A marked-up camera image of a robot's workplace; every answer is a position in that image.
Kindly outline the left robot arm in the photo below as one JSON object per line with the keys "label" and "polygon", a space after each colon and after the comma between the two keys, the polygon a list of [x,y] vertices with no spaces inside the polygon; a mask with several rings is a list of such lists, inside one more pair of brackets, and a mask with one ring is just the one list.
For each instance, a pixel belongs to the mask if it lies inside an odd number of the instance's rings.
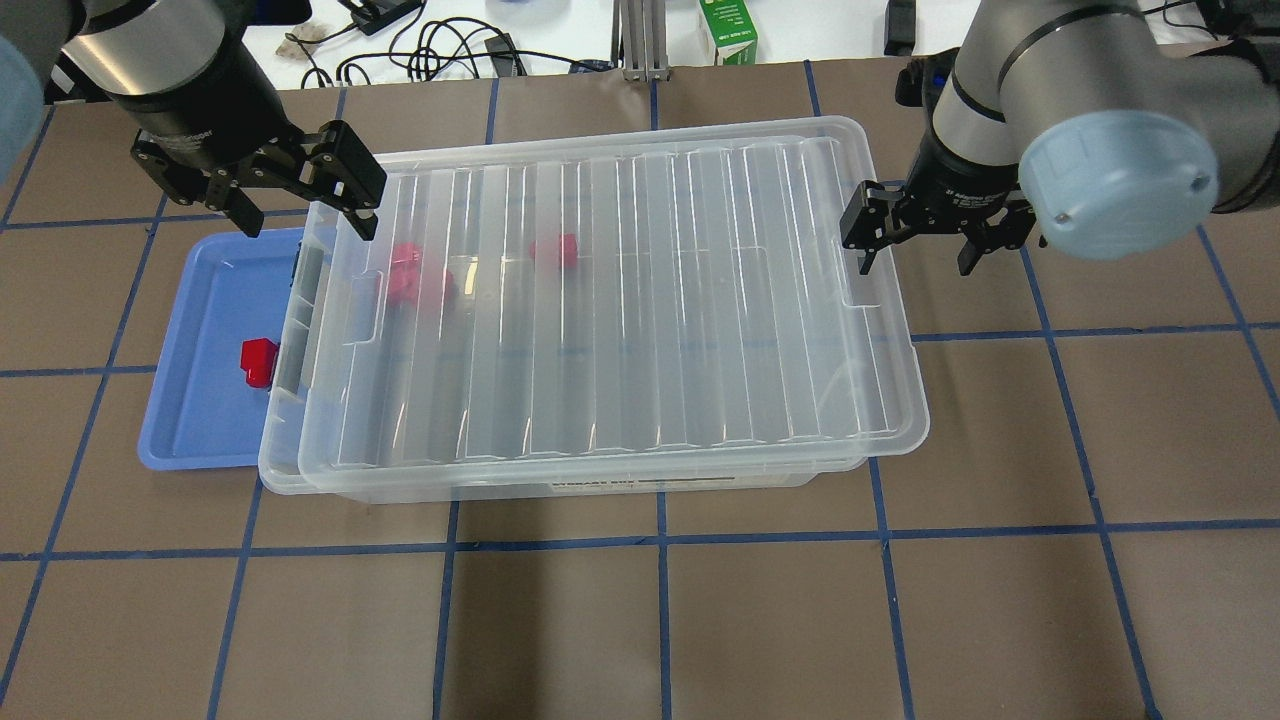
{"label": "left robot arm", "polygon": [[284,190],[371,240],[387,172],[343,120],[314,133],[289,120],[243,42],[257,23],[253,1],[5,1],[3,169],[32,142],[67,58],[136,120],[131,156],[173,202],[255,237],[264,214],[248,190]]}

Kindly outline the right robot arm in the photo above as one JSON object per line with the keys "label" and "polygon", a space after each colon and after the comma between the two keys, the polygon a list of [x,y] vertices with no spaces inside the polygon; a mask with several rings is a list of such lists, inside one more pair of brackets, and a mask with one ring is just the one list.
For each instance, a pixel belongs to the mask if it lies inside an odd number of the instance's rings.
{"label": "right robot arm", "polygon": [[1134,1],[983,1],[963,44],[913,58],[896,102],[924,133],[896,190],[861,182],[840,222],[868,274],[890,247],[960,234],[960,274],[1039,246],[1114,260],[1213,214],[1277,206],[1277,31],[1188,56]]}

